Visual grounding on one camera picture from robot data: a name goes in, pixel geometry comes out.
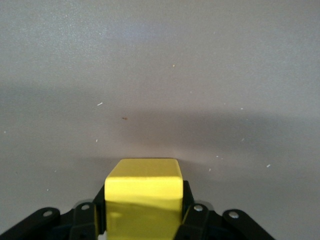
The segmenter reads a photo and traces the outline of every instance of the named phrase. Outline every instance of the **yellow block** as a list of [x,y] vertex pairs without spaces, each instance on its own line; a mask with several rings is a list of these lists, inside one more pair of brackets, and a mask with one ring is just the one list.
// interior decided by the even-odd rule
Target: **yellow block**
[[176,159],[122,159],[104,187],[108,240],[173,239],[182,221],[183,199]]

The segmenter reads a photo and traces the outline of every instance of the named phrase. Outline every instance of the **gray surface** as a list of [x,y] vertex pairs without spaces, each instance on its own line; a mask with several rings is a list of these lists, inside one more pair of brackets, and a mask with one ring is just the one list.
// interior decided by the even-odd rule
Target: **gray surface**
[[121,158],[173,157],[219,214],[319,239],[319,12],[318,0],[1,1],[0,233],[92,198]]

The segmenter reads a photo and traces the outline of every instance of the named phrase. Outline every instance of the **metal screw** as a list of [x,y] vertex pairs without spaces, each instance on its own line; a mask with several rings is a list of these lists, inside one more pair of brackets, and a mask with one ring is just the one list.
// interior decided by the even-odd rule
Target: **metal screw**
[[87,209],[89,209],[90,208],[90,206],[88,205],[88,204],[85,204],[85,205],[83,205],[82,207],[81,207],[81,210],[87,210]]
[[193,209],[196,210],[197,212],[202,212],[204,208],[201,205],[195,205]]
[[239,214],[236,213],[235,211],[231,211],[229,212],[229,216],[233,219],[238,219],[239,218]]
[[48,210],[48,211],[45,211],[45,212],[43,213],[43,216],[44,216],[44,217],[48,217],[48,216],[50,216],[52,213],[53,213],[53,212],[52,212],[51,210]]

